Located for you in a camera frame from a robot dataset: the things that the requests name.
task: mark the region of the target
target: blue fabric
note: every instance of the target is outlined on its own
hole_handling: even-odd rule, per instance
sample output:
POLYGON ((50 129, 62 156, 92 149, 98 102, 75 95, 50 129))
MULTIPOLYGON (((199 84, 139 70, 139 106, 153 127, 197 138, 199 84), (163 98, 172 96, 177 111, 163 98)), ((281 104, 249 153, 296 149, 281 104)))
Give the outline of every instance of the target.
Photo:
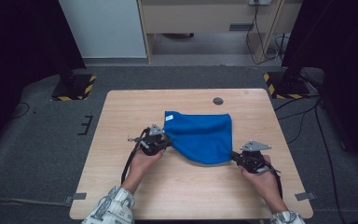
POLYGON ((165 112, 163 131, 172 147, 191 161, 217 164, 230 161, 232 124, 229 114, 184 115, 165 112))

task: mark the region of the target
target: black and yellow hazard tape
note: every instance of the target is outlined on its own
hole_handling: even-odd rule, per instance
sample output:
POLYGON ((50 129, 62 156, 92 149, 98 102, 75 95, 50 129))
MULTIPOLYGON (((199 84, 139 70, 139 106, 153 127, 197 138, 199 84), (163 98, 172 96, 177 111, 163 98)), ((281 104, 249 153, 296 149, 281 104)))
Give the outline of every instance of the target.
POLYGON ((274 85, 269 78, 269 74, 264 74, 264 80, 267 83, 269 94, 271 95, 272 99, 299 99, 310 97, 309 94, 279 94, 276 92, 276 89, 274 88, 274 85))
POLYGON ((92 86, 94 85, 96 78, 97 78, 97 76, 90 76, 89 83, 88 83, 86 89, 84 90, 84 93, 82 93, 81 95, 78 95, 78 96, 61 95, 61 96, 51 97, 51 100, 52 101, 86 100, 91 92, 92 86))

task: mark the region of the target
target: wall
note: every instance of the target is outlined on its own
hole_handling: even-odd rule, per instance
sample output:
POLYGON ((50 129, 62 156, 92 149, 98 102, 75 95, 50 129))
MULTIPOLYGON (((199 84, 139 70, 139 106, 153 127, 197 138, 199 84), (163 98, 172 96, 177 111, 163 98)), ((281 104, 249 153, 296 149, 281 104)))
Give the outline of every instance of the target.
POLYGON ((59 0, 83 58, 146 58, 136 0, 59 0))

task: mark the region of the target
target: clothing label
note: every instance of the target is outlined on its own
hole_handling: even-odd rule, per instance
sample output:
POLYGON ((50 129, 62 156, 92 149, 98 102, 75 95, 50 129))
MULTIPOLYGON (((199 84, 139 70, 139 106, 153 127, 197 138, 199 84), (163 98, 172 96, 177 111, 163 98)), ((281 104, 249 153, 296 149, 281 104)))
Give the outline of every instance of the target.
POLYGON ((169 115, 168 117, 165 117, 165 121, 173 119, 173 115, 169 115))

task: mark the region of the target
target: power outlet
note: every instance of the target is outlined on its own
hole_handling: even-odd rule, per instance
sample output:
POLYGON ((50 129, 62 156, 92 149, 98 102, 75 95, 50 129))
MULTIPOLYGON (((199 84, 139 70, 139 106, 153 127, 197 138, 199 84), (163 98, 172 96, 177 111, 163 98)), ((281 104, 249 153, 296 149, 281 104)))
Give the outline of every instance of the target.
POLYGON ((271 5, 271 0, 249 0, 249 5, 255 6, 256 4, 259 6, 268 6, 271 5))

